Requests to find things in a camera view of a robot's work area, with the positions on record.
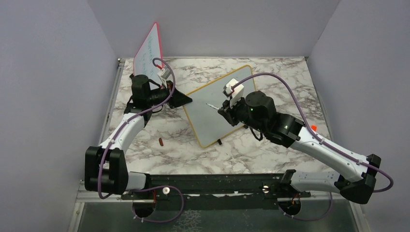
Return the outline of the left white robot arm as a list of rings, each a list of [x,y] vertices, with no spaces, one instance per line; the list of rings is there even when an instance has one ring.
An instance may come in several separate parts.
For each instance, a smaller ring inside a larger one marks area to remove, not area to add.
[[[148,124],[153,107],[167,104],[178,108],[192,102],[192,98],[178,91],[173,81],[162,85],[146,75],[130,75],[132,95],[126,104],[121,123],[100,145],[90,146],[85,153],[85,189],[99,194],[121,195],[133,190],[139,198],[147,198],[152,185],[145,173],[129,172],[125,153],[137,134]]]

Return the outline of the yellow framed whiteboard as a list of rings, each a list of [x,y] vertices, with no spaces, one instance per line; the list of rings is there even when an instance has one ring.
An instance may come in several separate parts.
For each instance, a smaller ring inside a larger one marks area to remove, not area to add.
[[[244,126],[231,126],[217,110],[227,99],[223,87],[233,78],[240,81],[251,75],[252,67],[244,65],[187,94],[192,102],[183,108],[200,147],[209,147]]]

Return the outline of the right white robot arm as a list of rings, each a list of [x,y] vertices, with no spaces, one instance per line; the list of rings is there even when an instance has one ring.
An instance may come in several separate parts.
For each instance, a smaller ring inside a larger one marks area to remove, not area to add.
[[[331,172],[309,173],[290,170],[279,183],[279,191],[286,197],[296,192],[324,191],[338,193],[359,204],[368,203],[376,185],[379,167],[377,155],[355,154],[325,137],[310,132],[305,123],[292,115],[276,111],[274,100],[261,91],[241,97],[234,105],[225,100],[218,113],[231,125],[239,123],[262,134],[270,142],[301,151],[332,168]]]

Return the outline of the white dry erase marker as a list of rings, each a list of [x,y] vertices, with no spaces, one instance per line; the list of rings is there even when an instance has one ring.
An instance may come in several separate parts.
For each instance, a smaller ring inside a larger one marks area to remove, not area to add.
[[[209,106],[209,107],[211,107],[212,109],[219,110],[218,107],[216,107],[216,106],[214,106],[214,105],[212,105],[212,104],[206,103],[206,105]]]

